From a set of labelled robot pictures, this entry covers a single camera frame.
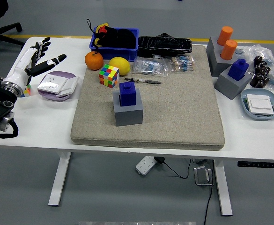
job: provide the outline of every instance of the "light blue tray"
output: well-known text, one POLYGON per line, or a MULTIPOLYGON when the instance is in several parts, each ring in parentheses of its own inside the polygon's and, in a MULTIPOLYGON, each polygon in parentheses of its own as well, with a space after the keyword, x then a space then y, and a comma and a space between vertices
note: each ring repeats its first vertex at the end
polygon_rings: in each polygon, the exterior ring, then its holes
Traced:
POLYGON ((272 93, 269 90, 263 89, 263 88, 254 88, 254 89, 245 89, 244 91, 241 92, 241 104, 246 112, 247 115, 250 117, 256 119, 256 120, 273 120, 274 115, 272 116, 266 116, 266 115, 256 115, 252 114, 249 111, 248 104, 244 102, 244 100, 247 100, 247 95, 252 94, 252 95, 268 95, 270 98, 270 102, 272 106, 274 106, 274 93, 272 93))

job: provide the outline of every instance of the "yellow line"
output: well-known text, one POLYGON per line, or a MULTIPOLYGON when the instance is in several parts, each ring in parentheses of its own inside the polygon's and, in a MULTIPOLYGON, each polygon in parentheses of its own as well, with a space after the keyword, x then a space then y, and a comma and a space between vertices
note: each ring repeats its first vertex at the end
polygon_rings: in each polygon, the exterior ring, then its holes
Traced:
MULTIPOLYGON (((31 37, 51 37, 51 38, 81 38, 91 39, 91 36, 63 36, 63 35, 5 35, 9 38, 31 38, 31 37)), ((208 42, 208 38, 190 38, 193 42, 208 42)), ((236 40, 238 43, 253 43, 253 44, 274 44, 274 40, 236 40)))
MULTIPOLYGON (((208 38, 190 38, 193 42, 208 42, 208 38)), ((236 40, 238 43, 274 44, 274 40, 236 40)))

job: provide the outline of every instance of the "stuffed toy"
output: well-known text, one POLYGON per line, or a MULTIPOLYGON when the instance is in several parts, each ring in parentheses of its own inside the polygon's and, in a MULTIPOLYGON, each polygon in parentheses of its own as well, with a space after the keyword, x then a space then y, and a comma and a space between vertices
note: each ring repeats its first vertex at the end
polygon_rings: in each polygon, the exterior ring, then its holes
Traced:
POLYGON ((87 19, 90 30, 93 32, 94 46, 111 48, 136 48, 136 37, 128 29, 116 29, 109 27, 108 23, 96 27, 95 31, 91 28, 91 22, 87 19))

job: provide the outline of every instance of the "orange cylinder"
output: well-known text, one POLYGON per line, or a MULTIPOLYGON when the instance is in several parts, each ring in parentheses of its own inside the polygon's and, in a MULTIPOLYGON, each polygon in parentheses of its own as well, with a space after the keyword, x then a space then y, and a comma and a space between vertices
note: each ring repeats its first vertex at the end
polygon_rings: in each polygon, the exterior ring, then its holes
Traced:
POLYGON ((233 32, 233 29, 231 27, 229 26, 222 27, 217 43, 221 46, 224 46, 225 42, 230 39, 232 32, 233 32))
POLYGON ((237 45, 237 42, 235 42, 234 40, 227 40, 220 54, 220 57, 224 60, 230 60, 235 53, 237 45))

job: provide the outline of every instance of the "gray cushion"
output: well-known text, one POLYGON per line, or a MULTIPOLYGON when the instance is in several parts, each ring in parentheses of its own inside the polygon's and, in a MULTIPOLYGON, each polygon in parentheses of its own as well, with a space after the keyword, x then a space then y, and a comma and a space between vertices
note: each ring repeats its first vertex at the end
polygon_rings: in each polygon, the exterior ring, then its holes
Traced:
POLYGON ((219 150, 224 133, 205 47, 193 45, 195 70, 135 83, 144 107, 143 123, 117 127, 112 91, 99 83, 99 71, 86 70, 71 139, 76 144, 126 148, 219 150))

